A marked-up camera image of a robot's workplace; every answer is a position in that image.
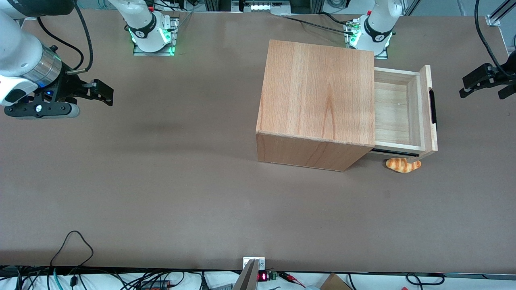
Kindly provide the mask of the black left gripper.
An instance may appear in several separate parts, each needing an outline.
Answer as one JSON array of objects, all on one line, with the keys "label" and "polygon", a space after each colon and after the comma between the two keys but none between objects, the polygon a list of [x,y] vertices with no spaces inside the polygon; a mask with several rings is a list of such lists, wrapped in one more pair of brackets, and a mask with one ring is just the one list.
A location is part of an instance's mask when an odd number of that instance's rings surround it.
[{"label": "black left gripper", "polygon": [[495,63],[494,71],[492,64],[482,64],[462,78],[463,88],[459,90],[461,99],[470,94],[485,88],[492,88],[505,85],[498,91],[501,100],[515,94],[516,91],[516,51],[512,51],[504,64],[499,64],[492,51],[489,51],[492,61]]}]

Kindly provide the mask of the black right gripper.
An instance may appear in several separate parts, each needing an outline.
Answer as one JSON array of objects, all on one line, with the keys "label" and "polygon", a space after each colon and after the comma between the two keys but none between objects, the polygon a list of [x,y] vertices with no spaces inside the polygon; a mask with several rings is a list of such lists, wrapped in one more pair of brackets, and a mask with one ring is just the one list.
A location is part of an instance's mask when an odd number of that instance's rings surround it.
[{"label": "black right gripper", "polygon": [[113,106],[114,90],[99,79],[89,83],[81,80],[78,75],[60,74],[48,85],[49,102],[76,103],[77,98],[101,101],[107,106]]}]

